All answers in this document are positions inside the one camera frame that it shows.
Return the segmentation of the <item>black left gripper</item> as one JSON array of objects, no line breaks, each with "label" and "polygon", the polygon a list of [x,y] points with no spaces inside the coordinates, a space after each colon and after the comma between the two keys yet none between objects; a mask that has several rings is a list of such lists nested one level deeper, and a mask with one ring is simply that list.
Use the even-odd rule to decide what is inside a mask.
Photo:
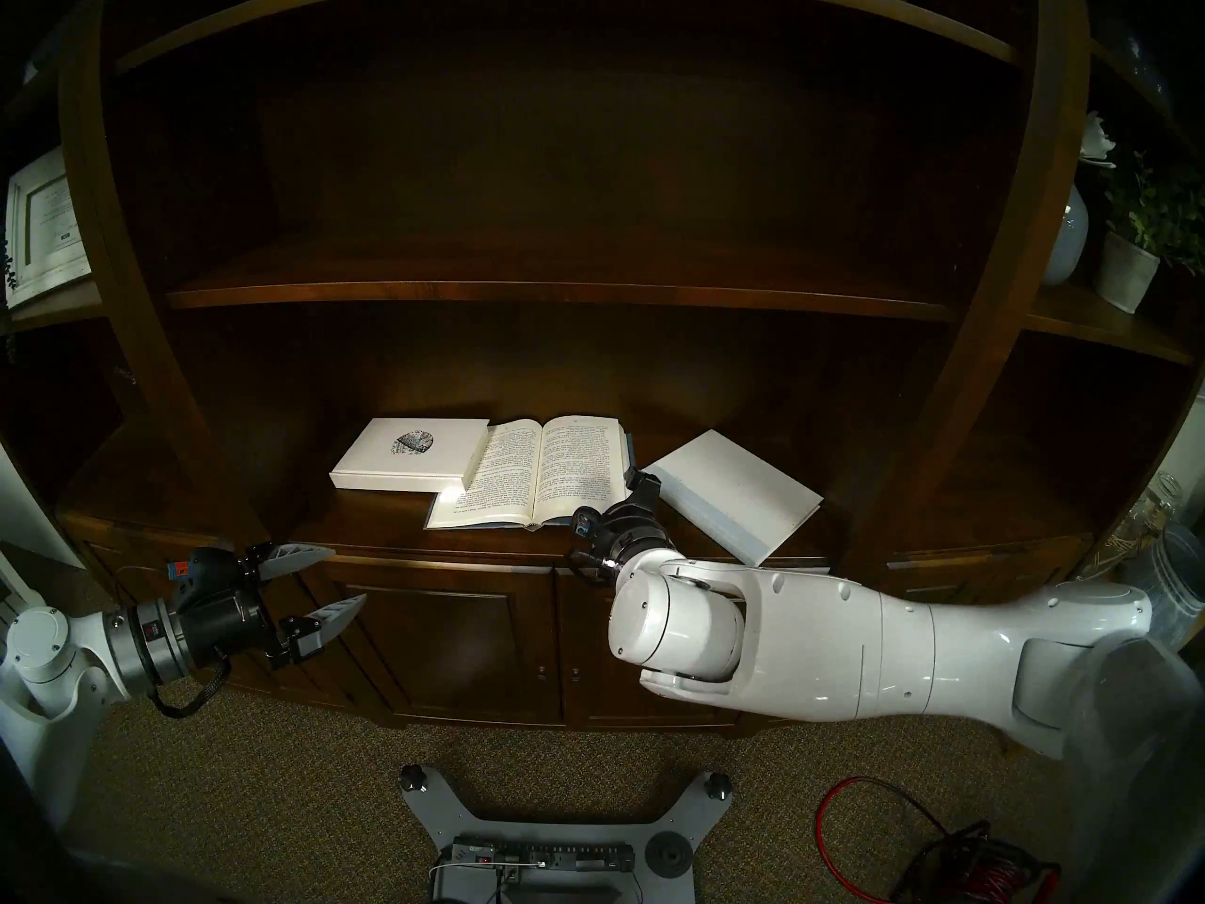
[{"label": "black left gripper", "polygon": [[[300,573],[336,554],[335,548],[305,542],[255,544],[246,548],[242,570],[249,579],[278,579]],[[261,582],[240,581],[205,592],[193,581],[177,589],[177,618],[190,668],[258,650],[274,668],[289,654],[321,654],[355,620],[368,595],[346,598],[304,616],[286,617],[286,645],[264,603]]]}]

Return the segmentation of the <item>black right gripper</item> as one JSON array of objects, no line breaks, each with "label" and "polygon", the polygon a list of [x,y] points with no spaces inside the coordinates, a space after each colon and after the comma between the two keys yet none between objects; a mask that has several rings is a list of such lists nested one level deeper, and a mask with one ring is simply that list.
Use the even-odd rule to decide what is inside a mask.
[{"label": "black right gripper", "polygon": [[637,466],[624,474],[627,500],[609,507],[598,524],[598,544],[665,544],[665,529],[656,513],[662,480]]}]

